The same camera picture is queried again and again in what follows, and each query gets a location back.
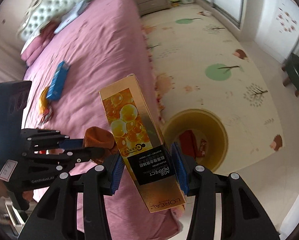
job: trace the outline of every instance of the pink bedsheet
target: pink bedsheet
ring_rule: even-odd
[[[24,77],[33,82],[24,111],[25,128],[37,126],[40,93],[63,60],[71,67],[62,98],[52,103],[54,117],[43,128],[60,130],[71,138],[83,138],[91,126],[109,130],[99,90],[130,73],[137,76],[153,118],[158,119],[154,80],[133,0],[93,0],[79,18],[53,38]],[[77,164],[71,174],[84,173],[94,165]],[[45,191],[36,190],[35,199]],[[163,240],[179,232],[171,210],[148,212],[126,169],[119,190],[113,197],[105,197],[105,205],[114,240]],[[82,195],[77,209],[77,226],[83,231]]]

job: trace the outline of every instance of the gold product box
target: gold product box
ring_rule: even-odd
[[[125,165],[149,212],[185,204],[164,144],[135,75],[100,92],[106,117]]]

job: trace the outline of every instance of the floor mat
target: floor mat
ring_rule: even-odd
[[[247,167],[284,147],[280,119],[256,65],[214,17],[182,5],[142,18],[151,47],[160,102],[168,121],[187,109],[214,113],[229,146],[217,170]]]

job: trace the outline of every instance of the green circle print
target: green circle print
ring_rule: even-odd
[[[178,23],[178,24],[190,24],[192,22],[193,22],[192,19],[180,19],[180,20],[176,21],[176,23]]]
[[[205,75],[215,81],[224,81],[232,76],[231,70],[224,64],[214,64],[207,67]]]

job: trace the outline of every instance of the red object in bucket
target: red object in bucket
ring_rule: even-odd
[[[196,154],[196,157],[205,157],[207,144],[208,144],[207,141],[205,141],[204,139],[201,140],[200,148]]]
[[[183,154],[192,156],[195,159],[198,150],[196,138],[192,130],[185,131],[180,135],[180,143]]]

